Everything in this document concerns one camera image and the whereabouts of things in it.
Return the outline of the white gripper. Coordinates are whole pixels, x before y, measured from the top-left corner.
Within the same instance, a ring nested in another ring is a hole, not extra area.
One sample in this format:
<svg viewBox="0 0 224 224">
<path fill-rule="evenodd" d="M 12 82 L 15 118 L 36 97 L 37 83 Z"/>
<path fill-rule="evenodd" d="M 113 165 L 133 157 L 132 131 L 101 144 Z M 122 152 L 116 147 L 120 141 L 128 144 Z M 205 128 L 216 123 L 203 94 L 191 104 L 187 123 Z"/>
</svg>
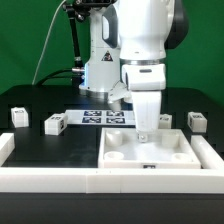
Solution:
<svg viewBox="0 0 224 224">
<path fill-rule="evenodd" d="M 162 91 L 166 88 L 165 65 L 123 65 L 122 81 L 131 93 L 138 141 L 158 129 Z"/>
</svg>

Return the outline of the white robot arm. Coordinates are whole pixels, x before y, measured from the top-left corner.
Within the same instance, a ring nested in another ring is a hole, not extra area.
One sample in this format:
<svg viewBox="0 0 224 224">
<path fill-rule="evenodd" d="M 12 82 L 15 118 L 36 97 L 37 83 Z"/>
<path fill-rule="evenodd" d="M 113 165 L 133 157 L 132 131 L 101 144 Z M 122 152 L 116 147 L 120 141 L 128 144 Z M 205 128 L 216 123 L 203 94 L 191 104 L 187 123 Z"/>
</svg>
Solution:
<svg viewBox="0 0 224 224">
<path fill-rule="evenodd" d="M 166 51 L 188 33 L 183 0 L 115 0 L 90 5 L 91 54 L 80 92 L 133 105 L 138 140 L 158 129 Z"/>
</svg>

